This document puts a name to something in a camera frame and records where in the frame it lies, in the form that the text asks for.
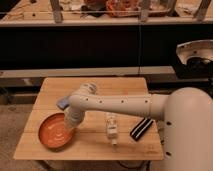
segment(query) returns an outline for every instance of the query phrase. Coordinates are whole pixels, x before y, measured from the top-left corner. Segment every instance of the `white object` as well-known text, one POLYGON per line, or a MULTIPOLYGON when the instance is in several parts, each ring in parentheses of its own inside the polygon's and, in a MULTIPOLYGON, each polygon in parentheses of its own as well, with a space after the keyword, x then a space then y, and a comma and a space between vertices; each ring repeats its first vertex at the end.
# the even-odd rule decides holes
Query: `white object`
POLYGON ((69 6, 70 6, 70 9, 71 9, 72 11, 80 11, 82 5, 83 5, 83 4, 70 4, 69 6))
POLYGON ((178 3, 177 7, 183 9, 188 14, 194 14, 198 9, 197 5, 187 3, 178 3))
POLYGON ((168 95, 97 96, 84 84, 69 98, 65 118, 77 126, 86 110, 125 113, 154 119, 165 116, 165 171, 213 170, 213 100, 196 88, 168 95))
POLYGON ((176 54, 184 65, 193 57, 203 58, 209 63, 213 61, 213 40, 196 40, 178 44, 176 54))
POLYGON ((63 11, 70 11, 70 0, 59 0, 59 3, 63 9, 63 11))

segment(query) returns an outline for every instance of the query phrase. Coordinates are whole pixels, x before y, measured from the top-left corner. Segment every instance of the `cable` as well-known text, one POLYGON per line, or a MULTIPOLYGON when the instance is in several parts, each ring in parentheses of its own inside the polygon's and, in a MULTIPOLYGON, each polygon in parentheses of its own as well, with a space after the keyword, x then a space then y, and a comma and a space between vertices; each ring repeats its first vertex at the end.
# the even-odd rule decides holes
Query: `cable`
POLYGON ((148 164, 150 165, 150 161, 142 161, 139 166, 134 166, 134 167, 126 166, 123 163, 121 163, 121 161, 117 161, 117 163, 123 168, 126 168, 126 169, 137 169, 137 170, 140 170, 140 171, 143 170, 144 167, 147 166, 148 164))

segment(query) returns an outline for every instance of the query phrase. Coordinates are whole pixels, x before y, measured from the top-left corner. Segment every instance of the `black object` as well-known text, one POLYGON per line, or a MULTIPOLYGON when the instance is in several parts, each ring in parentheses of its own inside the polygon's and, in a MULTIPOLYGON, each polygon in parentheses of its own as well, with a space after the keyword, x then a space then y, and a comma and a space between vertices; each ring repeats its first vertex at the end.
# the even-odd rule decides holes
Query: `black object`
POLYGON ((31 2, 32 4, 34 4, 34 3, 37 2, 37 0, 30 0, 30 2, 31 2))
POLYGON ((174 59, 173 68, 178 78, 211 78, 213 77, 213 61, 207 61, 201 57, 193 57, 187 60, 187 64, 181 63, 178 56, 174 59))
POLYGON ((0 0, 0 19, 9 12, 20 0, 0 0))
MULTIPOLYGON (((176 55, 178 44, 213 39, 213 24, 208 22, 74 27, 38 23, 5 25, 0 27, 0 38, 4 54, 0 58, 1 70, 172 65, 178 77, 191 79, 202 74, 210 78, 203 74, 205 69, 195 73, 185 70, 186 66, 176 55)), ((207 70, 206 73, 213 73, 211 68, 207 70)))
POLYGON ((135 141, 138 141, 148 130, 148 128, 152 125, 152 123, 153 123, 152 119, 144 118, 133 128, 133 130, 130 132, 130 136, 135 141))
POLYGON ((83 11, 83 14, 91 15, 94 17, 100 17, 104 14, 104 12, 102 11, 106 11, 106 6, 94 5, 94 6, 88 7, 87 5, 82 5, 81 11, 83 11))

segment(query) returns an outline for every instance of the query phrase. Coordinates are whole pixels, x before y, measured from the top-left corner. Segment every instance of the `metal rod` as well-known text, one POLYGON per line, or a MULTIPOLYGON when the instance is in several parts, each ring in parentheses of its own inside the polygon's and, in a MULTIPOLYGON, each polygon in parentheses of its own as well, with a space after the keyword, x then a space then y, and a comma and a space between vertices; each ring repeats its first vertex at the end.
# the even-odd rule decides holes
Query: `metal rod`
POLYGON ((172 16, 174 11, 175 11, 175 6, 176 6, 177 0, 170 0, 168 2, 168 8, 170 8, 168 16, 172 16))
POLYGON ((151 4, 151 0, 141 0, 141 14, 140 14, 141 22, 147 21, 149 17, 150 4, 151 4))
POLYGON ((5 98, 7 103, 9 103, 9 104, 12 103, 13 97, 12 97, 11 93, 5 87, 0 87, 0 93, 2 93, 2 95, 5 98))
POLYGON ((56 23, 62 23, 63 16, 61 13, 61 7, 59 4, 59 0, 50 0, 50 4, 52 6, 53 17, 56 23))
POLYGON ((201 1, 199 8, 197 9, 196 13, 194 14, 194 17, 197 18, 197 21, 204 20, 210 3, 211 3, 211 0, 202 0, 201 1))

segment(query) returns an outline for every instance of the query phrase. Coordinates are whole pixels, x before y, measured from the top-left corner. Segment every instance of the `table leg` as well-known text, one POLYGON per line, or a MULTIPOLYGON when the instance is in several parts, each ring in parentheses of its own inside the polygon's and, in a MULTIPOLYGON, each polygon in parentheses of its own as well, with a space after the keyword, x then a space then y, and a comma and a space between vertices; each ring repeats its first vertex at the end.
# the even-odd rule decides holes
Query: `table leg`
POLYGON ((6 88, 0 87, 0 93, 6 99, 7 103, 11 103, 12 102, 12 95, 6 88))
POLYGON ((54 170, 47 162, 45 162, 44 160, 36 160, 36 162, 38 164, 40 164, 40 166, 42 166, 45 170, 51 171, 54 170))
POLYGON ((146 164, 146 171, 150 171, 150 161, 146 164))

